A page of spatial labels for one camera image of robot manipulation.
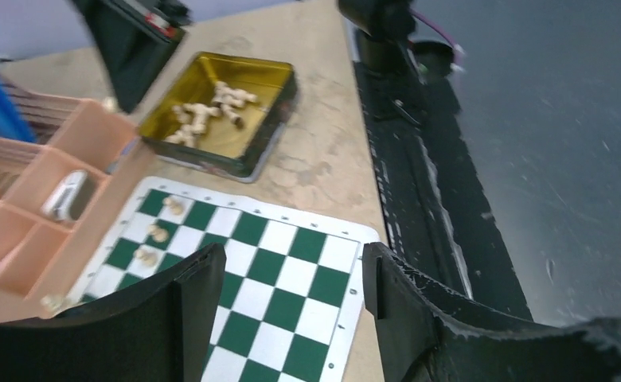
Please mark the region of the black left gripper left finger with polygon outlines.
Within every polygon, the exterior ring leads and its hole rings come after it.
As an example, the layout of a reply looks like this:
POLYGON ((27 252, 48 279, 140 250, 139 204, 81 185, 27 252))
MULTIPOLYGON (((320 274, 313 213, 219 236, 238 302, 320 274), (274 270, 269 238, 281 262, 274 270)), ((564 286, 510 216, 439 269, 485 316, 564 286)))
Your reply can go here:
POLYGON ((53 318, 0 323, 0 381, 199 381, 225 263, 210 244, 53 318))

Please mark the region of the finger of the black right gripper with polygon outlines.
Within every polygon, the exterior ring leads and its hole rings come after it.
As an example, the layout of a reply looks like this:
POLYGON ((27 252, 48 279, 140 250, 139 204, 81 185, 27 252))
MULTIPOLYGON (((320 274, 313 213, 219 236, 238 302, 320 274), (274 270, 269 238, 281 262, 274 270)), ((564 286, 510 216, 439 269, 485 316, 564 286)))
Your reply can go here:
POLYGON ((73 0, 107 71, 119 108, 140 104, 181 44, 187 6, 180 1, 73 0))

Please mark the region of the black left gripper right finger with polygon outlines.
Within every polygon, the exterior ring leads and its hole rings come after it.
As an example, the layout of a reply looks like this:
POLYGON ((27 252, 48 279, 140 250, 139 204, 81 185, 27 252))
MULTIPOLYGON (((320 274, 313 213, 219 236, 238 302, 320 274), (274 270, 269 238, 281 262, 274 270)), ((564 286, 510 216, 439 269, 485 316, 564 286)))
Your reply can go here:
POLYGON ((621 381, 621 318, 563 328, 475 302, 381 243, 362 256, 387 381, 621 381))

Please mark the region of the white chess piece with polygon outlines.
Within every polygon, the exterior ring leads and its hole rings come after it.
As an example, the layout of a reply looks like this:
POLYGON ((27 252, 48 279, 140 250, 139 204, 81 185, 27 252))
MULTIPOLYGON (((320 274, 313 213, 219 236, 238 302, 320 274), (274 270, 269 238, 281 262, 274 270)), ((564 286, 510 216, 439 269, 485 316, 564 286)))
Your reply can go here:
POLYGON ((40 300, 43 309, 51 314, 59 314, 64 309, 66 302, 68 299, 56 294, 47 294, 40 300))
POLYGON ((135 250, 134 258, 145 267, 154 267, 158 262, 157 253, 145 248, 135 250))

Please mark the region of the white pawn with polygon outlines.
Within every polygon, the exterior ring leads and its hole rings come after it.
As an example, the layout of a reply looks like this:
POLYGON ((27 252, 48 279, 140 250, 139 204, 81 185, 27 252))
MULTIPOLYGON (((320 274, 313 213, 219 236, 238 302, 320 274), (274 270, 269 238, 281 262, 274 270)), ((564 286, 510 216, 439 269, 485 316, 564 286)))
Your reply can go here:
POLYGON ((164 243, 169 238, 169 233, 163 227, 158 226, 157 224, 151 224, 147 228, 148 236, 157 243, 164 243))
POLYGON ((165 207, 175 216, 179 216, 184 213, 185 207, 182 200, 175 197, 166 197, 163 199, 165 207))

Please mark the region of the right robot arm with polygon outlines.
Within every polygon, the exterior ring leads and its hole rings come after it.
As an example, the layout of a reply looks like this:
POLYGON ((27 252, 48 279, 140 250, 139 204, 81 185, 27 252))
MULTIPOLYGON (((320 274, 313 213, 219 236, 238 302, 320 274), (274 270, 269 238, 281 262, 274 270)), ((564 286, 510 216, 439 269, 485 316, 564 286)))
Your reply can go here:
MULTIPOLYGON (((132 113, 174 55, 192 20, 182 1, 74 1, 95 43, 121 110, 132 113)), ((339 1, 340 14, 371 41, 398 52, 420 82, 425 76, 410 40, 428 20, 409 1, 339 1)))

